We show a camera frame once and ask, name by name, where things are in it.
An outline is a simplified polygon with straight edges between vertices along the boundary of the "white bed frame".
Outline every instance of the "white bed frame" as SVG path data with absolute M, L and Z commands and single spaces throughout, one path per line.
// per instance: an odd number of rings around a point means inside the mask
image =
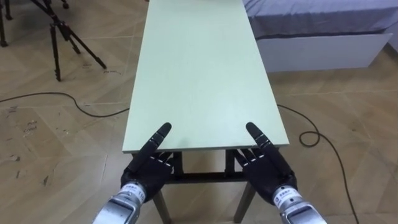
M 257 46 L 267 72 L 286 72 L 368 67 L 389 40 L 398 51 L 398 24 L 383 34 L 261 39 Z

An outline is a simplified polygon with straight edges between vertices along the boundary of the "light green tabletop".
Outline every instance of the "light green tabletop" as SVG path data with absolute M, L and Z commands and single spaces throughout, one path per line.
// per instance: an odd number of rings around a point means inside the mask
M 242 1 L 150 0 L 123 152 L 165 122 L 159 149 L 249 147 L 249 121 L 289 143 Z

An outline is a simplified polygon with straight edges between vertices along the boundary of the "wooden floor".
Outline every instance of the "wooden floor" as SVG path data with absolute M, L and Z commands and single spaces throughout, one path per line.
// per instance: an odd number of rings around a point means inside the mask
M 48 17 L 28 1 L 12 1 L 5 21 L 9 47 L 0 49 L 0 100 L 39 91 L 72 94 L 85 110 L 108 114 L 128 107 L 147 3 L 69 0 L 59 16 L 107 64 L 78 56 L 58 35 L 63 82 L 55 80 Z M 362 224 L 398 223 L 398 56 L 384 49 L 369 68 L 269 74 L 277 102 L 309 116 L 337 147 Z M 312 127 L 280 111 L 291 145 L 281 149 L 302 195 L 330 223 L 354 223 L 341 170 L 322 141 L 298 142 Z M 0 103 L 0 223 L 90 223 L 119 189 L 130 161 L 121 153 L 127 113 L 91 118 L 62 96 Z M 222 152 L 190 152 L 185 170 L 223 170 Z M 164 196 L 176 223 L 231 223 L 243 183 L 168 185 Z M 139 223 L 160 223 L 154 204 Z M 280 223 L 275 208 L 255 197 L 243 223 Z

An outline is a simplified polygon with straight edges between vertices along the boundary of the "gray bedsheet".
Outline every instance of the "gray bedsheet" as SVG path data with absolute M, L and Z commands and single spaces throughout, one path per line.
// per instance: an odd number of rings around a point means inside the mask
M 256 37 L 377 32 L 398 22 L 398 0 L 243 0 Z

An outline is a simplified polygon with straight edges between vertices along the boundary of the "black cable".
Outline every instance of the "black cable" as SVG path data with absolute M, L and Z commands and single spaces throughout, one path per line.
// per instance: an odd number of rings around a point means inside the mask
M 108 117 L 110 117 L 110 116 L 114 116 L 114 115 L 117 115 L 117 114 L 121 114 L 121 113 L 123 113 L 123 112 L 125 112 L 125 111 L 128 111 L 128 110 L 130 109 L 130 108 L 127 108 L 127 109 L 118 111 L 118 112 L 116 112 L 116 113 L 107 114 L 107 115 L 95 115 L 95 114 L 91 114 L 91 113 L 89 113 L 89 112 L 86 112 L 85 110 L 83 110 L 82 108 L 80 108 L 80 106 L 79 106 L 79 105 L 77 104 L 77 102 L 76 102 L 76 99 L 75 99 L 73 96 L 69 95 L 68 93 L 62 93 L 62 92 L 31 93 L 31 94 L 26 94 L 26 95 L 21 95 L 21 96 L 15 96 L 15 97 L 8 98 L 8 99 L 5 99 L 5 100 L 0 100 L 0 103 L 6 102 L 6 101 L 10 101 L 10 100 L 19 99 L 19 98 L 24 98 L 24 97 L 28 97 L 28 96 L 37 96 L 37 95 L 61 95 L 61 96 L 67 96 L 67 97 L 69 97 L 69 98 L 71 98 L 71 99 L 73 100 L 73 102 L 75 103 L 76 107 L 77 107 L 81 112 L 83 112 L 84 114 L 86 114 L 86 115 L 88 115 L 88 116 L 94 117 L 94 118 L 108 118 Z
M 355 209 L 354 209 L 354 205 L 353 205 L 353 201 L 351 200 L 351 195 L 349 194 L 349 191 L 348 191 L 346 172 L 345 172 L 345 169 L 344 169 L 344 166 L 343 166 L 343 162 L 341 161 L 340 155 L 338 154 L 338 151 L 336 150 L 336 147 L 333 145 L 333 143 L 331 143 L 331 141 L 326 136 L 324 136 L 322 133 L 319 132 L 317 126 L 311 121 L 310 118 L 308 118 L 304 114 L 302 114 L 302 113 L 300 113 L 298 111 L 295 111 L 295 110 L 293 110 L 291 108 L 288 108 L 288 107 L 286 107 L 284 105 L 277 105 L 277 106 L 279 106 L 281 108 L 284 108 L 284 109 L 287 109 L 287 110 L 289 110 L 289 111 L 291 111 L 293 113 L 296 113 L 296 114 L 302 116 L 303 118 L 305 118 L 308 122 L 310 122 L 312 124 L 313 128 L 315 129 L 315 131 L 304 131 L 298 137 L 298 140 L 300 141 L 301 145 L 303 145 L 305 147 L 314 147 L 320 142 L 320 138 L 321 137 L 330 144 L 331 148 L 334 150 L 334 152 L 335 152 L 335 154 L 337 156 L 338 162 L 340 163 L 341 173 L 343 174 L 343 179 L 344 179 L 344 188 L 346 190 L 346 195 L 347 195 L 347 198 L 348 198 L 348 202 L 349 202 L 349 205 L 351 207 L 351 210 L 353 211 L 353 215 L 355 217 L 355 221 L 356 221 L 357 224 L 359 224 L 358 216 L 356 215 L 356 212 L 355 212 Z M 302 138 L 306 134 L 316 134 L 317 135 L 317 140 L 315 141 L 315 143 L 307 144 L 307 143 L 303 142 Z
M 108 118 L 108 117 L 111 117 L 111 116 L 126 112 L 126 111 L 128 111 L 130 109 L 130 108 L 126 108 L 124 110 L 121 110 L 121 111 L 118 111 L 118 112 L 115 112 L 115 113 L 112 113 L 112 114 L 95 115 L 95 114 L 91 114 L 91 113 L 86 112 L 85 110 L 81 109 L 80 106 L 77 104 L 76 99 L 73 96 L 69 95 L 68 93 L 62 93 L 62 92 L 31 93 L 31 94 L 26 94 L 26 95 L 21 95 L 21 96 L 15 96 L 15 97 L 12 97 L 12 98 L 7 98 L 5 100 L 0 100 L 0 103 L 6 102 L 6 101 L 10 101 L 10 100 L 16 100 L 16 99 L 19 99 L 19 98 L 25 98 L 25 97 L 28 97 L 28 96 L 37 96 L 37 95 L 61 95 L 61 96 L 67 96 L 67 97 L 69 97 L 69 98 L 71 98 L 73 100 L 73 102 L 75 103 L 75 106 L 81 112 L 83 112 L 84 114 L 86 114 L 88 116 L 94 117 L 94 118 Z M 349 194 L 349 191 L 348 191 L 346 172 L 345 172 L 345 169 L 344 169 L 344 166 L 343 166 L 343 162 L 341 161 L 340 155 L 338 154 L 338 151 L 336 150 L 336 147 L 333 145 L 333 143 L 331 143 L 331 141 L 326 136 L 324 136 L 322 133 L 319 132 L 317 126 L 314 124 L 314 122 L 311 121 L 310 118 L 308 118 L 307 116 L 305 116 L 304 114 L 302 114 L 302 113 L 300 113 L 298 111 L 295 111 L 295 110 L 293 110 L 291 108 L 288 108 L 287 106 L 284 106 L 284 105 L 277 105 L 277 106 L 302 116 L 309 123 L 312 124 L 313 128 L 315 129 L 315 131 L 305 131 L 305 132 L 301 133 L 300 136 L 298 137 L 298 140 L 300 141 L 301 145 L 303 145 L 305 147 L 314 147 L 320 142 L 320 138 L 321 137 L 323 139 L 325 139 L 330 144 L 330 146 L 332 147 L 332 149 L 336 153 L 338 162 L 340 163 L 341 172 L 343 174 L 343 179 L 344 179 L 344 187 L 345 187 L 345 190 L 346 190 L 348 202 L 349 202 L 349 205 L 351 207 L 351 210 L 353 211 L 353 215 L 355 217 L 355 221 L 356 221 L 357 224 L 359 224 L 358 216 L 356 215 L 356 212 L 355 212 L 355 209 L 354 209 L 354 205 L 353 205 L 353 202 L 352 202 L 352 199 L 351 199 L 351 195 Z M 303 142 L 303 139 L 302 139 L 305 134 L 316 134 L 317 135 L 317 140 L 313 144 L 307 144 L 307 143 Z

